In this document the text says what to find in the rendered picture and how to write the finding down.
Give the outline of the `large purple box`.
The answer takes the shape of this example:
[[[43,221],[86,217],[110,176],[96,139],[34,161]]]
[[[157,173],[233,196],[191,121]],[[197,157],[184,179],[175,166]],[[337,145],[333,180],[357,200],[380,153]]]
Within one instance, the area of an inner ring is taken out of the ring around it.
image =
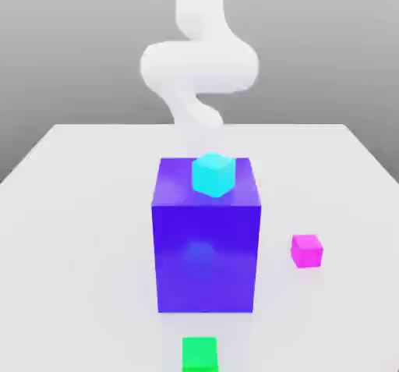
[[[261,201],[249,159],[219,198],[192,189],[192,159],[162,158],[151,203],[161,313],[253,310]]]

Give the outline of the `small magenta cube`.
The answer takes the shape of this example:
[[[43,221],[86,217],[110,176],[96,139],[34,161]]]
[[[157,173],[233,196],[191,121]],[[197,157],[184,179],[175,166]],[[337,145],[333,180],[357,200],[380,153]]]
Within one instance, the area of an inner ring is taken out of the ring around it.
[[[291,258],[298,268],[320,267],[323,245],[316,235],[293,235]]]

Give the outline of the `small green cube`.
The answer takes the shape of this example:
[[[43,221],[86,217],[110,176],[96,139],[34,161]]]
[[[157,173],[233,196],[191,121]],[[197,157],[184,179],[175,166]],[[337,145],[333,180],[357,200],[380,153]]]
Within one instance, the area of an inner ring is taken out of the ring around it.
[[[215,337],[182,339],[182,372],[218,372]]]

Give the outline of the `small cyan cube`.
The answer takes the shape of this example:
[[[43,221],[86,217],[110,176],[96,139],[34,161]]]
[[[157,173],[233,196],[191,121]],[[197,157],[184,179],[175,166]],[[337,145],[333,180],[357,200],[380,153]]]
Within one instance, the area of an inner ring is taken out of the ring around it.
[[[192,189],[218,198],[235,186],[236,160],[218,153],[205,154],[192,162]]]

